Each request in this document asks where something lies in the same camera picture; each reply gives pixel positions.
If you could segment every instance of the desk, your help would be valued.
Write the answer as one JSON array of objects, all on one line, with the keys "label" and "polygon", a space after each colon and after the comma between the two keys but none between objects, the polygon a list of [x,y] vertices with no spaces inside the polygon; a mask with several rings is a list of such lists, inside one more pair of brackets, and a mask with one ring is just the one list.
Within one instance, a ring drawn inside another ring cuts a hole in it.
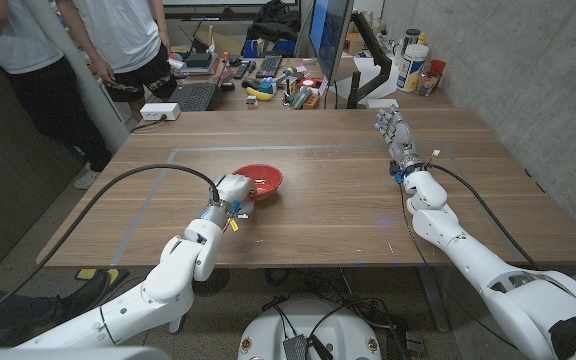
[{"label": "desk", "polygon": [[[388,175],[387,146],[373,128],[375,114],[183,113],[177,121],[144,129],[128,138],[39,258],[109,180],[168,161],[212,178],[251,163],[283,172],[277,196],[239,220],[238,232],[225,235],[220,267],[418,265],[422,260],[405,227],[399,189]],[[420,154],[441,149],[435,162],[469,180],[538,263],[576,265],[576,228],[473,112],[403,109],[402,114]],[[433,175],[467,231],[504,260],[526,264],[467,189],[443,173]],[[207,201],[205,183],[188,174],[134,175],[104,195],[47,266],[152,267],[166,242],[183,234]],[[429,263],[451,265],[434,246],[417,242]]]},{"label": "desk", "polygon": [[[263,59],[255,59],[257,61],[257,66],[261,65]],[[303,65],[303,59],[284,59],[282,64],[285,64],[287,61],[287,65],[280,69],[280,72],[285,70],[288,67],[296,67]],[[224,64],[220,63],[219,68],[215,75],[192,75],[189,76],[184,83],[186,84],[194,84],[194,83],[201,83],[201,82],[217,82],[217,78],[221,74],[221,70]],[[305,65],[308,71],[310,71],[310,77],[322,77],[321,68],[319,64],[314,65]],[[339,68],[337,73],[339,78],[347,78],[352,76],[353,71],[357,70],[357,66],[355,66],[355,62],[352,58],[342,58],[341,62],[339,63]],[[253,73],[248,74],[246,77],[254,77],[255,74]],[[223,94],[218,94],[219,102],[216,107],[218,111],[233,111],[233,110],[248,110],[248,105],[246,105],[246,97],[248,94],[246,93],[246,89],[241,87],[241,80],[232,79],[231,80],[235,84],[235,90],[230,92],[225,92]],[[416,92],[405,93],[402,91],[395,91],[394,93],[386,96],[385,98],[388,99],[396,99],[399,105],[402,108],[424,108],[424,109],[445,109],[445,108],[454,108],[448,96],[441,90],[433,93],[431,97],[422,97],[417,95]],[[283,98],[281,96],[277,96],[270,101],[259,101],[259,108],[255,110],[287,110],[292,109],[292,107],[287,107],[282,105]],[[339,102],[345,102],[346,100],[340,97]],[[335,94],[331,91],[328,94],[327,100],[327,109],[334,109],[335,105]],[[324,109],[324,99],[319,100],[319,108],[318,110]]]}]

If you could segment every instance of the bag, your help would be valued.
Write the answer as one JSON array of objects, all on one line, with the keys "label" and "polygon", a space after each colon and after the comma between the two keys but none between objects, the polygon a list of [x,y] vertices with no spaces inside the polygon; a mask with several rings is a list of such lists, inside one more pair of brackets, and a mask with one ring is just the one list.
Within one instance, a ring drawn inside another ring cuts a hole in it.
[{"label": "bag", "polygon": [[246,40],[262,38],[274,43],[281,39],[296,41],[300,30],[299,11],[290,11],[281,0],[271,0],[259,9],[252,26],[248,28]]}]

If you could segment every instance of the person's hand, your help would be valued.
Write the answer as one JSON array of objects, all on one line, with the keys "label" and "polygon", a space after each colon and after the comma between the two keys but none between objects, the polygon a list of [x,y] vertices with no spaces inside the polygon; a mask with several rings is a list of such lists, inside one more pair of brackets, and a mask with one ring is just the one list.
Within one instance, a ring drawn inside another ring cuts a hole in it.
[{"label": "person's hand", "polygon": [[170,54],[170,39],[168,38],[168,31],[159,30],[159,38],[161,38],[161,43],[164,44],[168,54]]},{"label": "person's hand", "polygon": [[97,74],[101,77],[101,79],[109,84],[116,85],[115,82],[115,73],[112,71],[112,68],[106,60],[102,59],[101,56],[95,59],[92,59],[92,64],[97,69]]}]

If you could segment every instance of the person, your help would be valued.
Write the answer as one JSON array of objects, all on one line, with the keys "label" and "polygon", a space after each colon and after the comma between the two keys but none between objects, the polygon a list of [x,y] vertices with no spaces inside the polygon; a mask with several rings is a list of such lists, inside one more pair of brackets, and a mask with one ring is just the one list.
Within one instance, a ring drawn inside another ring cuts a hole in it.
[{"label": "person", "polygon": [[[0,329],[8,330],[2,346],[18,345],[27,340],[33,328],[68,321],[97,304],[110,282],[107,271],[97,273],[77,291],[66,297],[29,297],[12,295],[0,305]],[[6,294],[0,290],[0,299]]]},{"label": "person", "polygon": [[84,108],[70,64],[22,0],[0,0],[0,66],[37,130],[86,153],[89,164],[75,187],[88,189],[112,155]]},{"label": "person", "polygon": [[112,100],[127,102],[135,120],[143,119],[144,85],[168,101],[177,82],[161,0],[57,0],[57,7]]}]

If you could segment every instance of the black shorts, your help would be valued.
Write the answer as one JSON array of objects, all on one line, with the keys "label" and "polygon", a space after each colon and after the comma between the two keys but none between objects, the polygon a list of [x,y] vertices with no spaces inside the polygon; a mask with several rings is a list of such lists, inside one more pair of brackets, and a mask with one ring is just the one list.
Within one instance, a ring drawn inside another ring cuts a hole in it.
[{"label": "black shorts", "polygon": [[144,97],[144,85],[158,98],[168,98],[177,88],[177,81],[168,64],[168,50],[161,45],[157,55],[139,69],[115,74],[116,85],[106,84],[115,102],[137,101]]}]

